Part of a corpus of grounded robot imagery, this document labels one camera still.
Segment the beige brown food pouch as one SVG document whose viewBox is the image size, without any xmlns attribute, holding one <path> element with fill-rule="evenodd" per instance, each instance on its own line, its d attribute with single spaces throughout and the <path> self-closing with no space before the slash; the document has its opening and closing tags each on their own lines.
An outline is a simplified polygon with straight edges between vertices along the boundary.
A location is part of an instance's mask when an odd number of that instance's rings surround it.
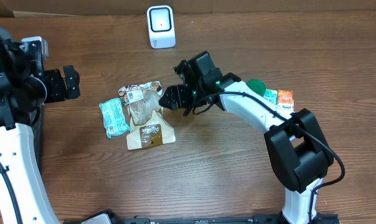
<svg viewBox="0 0 376 224">
<path fill-rule="evenodd" d="M 174 128 L 164 119 L 159 100 L 163 87 L 159 81 L 123 86 L 118 90 L 129 115 L 129 150 L 169 144 L 176 141 Z"/>
</svg>

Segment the green lid jar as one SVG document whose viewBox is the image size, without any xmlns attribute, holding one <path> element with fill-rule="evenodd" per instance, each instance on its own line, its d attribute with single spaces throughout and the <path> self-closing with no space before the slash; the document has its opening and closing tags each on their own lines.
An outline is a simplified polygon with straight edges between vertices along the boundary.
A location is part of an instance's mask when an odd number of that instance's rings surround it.
<svg viewBox="0 0 376 224">
<path fill-rule="evenodd" d="M 260 96 L 264 96 L 266 92 L 266 86 L 261 80 L 249 80 L 247 86 Z"/>
</svg>

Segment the teal snack packet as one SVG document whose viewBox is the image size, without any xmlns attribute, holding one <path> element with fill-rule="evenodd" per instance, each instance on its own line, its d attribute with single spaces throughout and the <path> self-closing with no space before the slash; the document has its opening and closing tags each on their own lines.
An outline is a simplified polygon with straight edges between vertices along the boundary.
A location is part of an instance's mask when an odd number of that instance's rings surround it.
<svg viewBox="0 0 376 224">
<path fill-rule="evenodd" d="M 103 117 L 103 125 L 106 136 L 111 139 L 113 136 L 120 136 L 130 131 L 123 113 L 122 102 L 119 98 L 110 99 L 99 104 Z"/>
</svg>

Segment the teal tissue pack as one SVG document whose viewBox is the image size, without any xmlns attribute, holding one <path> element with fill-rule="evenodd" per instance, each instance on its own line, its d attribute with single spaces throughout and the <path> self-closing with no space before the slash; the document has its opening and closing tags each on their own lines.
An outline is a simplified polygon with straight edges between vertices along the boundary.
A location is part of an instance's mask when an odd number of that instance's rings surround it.
<svg viewBox="0 0 376 224">
<path fill-rule="evenodd" d="M 278 104 L 278 91 L 277 90 L 266 89 L 263 97 L 264 99 L 268 100 L 274 105 Z"/>
</svg>

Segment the orange Kleenex tissue pack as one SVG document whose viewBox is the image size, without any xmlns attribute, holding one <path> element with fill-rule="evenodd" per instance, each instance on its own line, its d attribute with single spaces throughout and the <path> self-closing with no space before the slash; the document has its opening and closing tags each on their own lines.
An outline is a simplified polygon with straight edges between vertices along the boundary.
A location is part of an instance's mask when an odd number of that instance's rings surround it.
<svg viewBox="0 0 376 224">
<path fill-rule="evenodd" d="M 278 90 L 277 105 L 280 108 L 284 108 L 287 110 L 294 110 L 293 91 Z"/>
</svg>

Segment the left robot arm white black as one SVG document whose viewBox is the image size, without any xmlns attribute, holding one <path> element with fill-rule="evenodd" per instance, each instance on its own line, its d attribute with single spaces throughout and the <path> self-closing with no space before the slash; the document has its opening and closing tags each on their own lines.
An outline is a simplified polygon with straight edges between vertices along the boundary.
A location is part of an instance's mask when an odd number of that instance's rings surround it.
<svg viewBox="0 0 376 224">
<path fill-rule="evenodd" d="M 58 223 L 37 165 L 33 127 L 41 107 L 80 96 L 71 65 L 44 70 L 40 36 L 14 40 L 0 28 L 0 212 L 4 223 Z"/>
</svg>

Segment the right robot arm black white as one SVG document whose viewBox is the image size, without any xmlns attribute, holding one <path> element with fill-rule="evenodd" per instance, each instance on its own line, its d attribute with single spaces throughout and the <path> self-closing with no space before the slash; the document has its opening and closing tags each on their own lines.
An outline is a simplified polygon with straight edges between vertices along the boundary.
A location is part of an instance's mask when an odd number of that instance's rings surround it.
<svg viewBox="0 0 376 224">
<path fill-rule="evenodd" d="M 165 89 L 159 104 L 194 113 L 218 106 L 237 115 L 264 135 L 271 168 L 285 187 L 285 203 L 277 215 L 255 215 L 253 223 L 338 223 L 337 215 L 316 211 L 317 191 L 334 162 L 316 117 L 307 109 L 290 112 L 270 103 L 233 73 L 224 75 L 208 52 L 174 67 L 181 85 Z"/>
</svg>

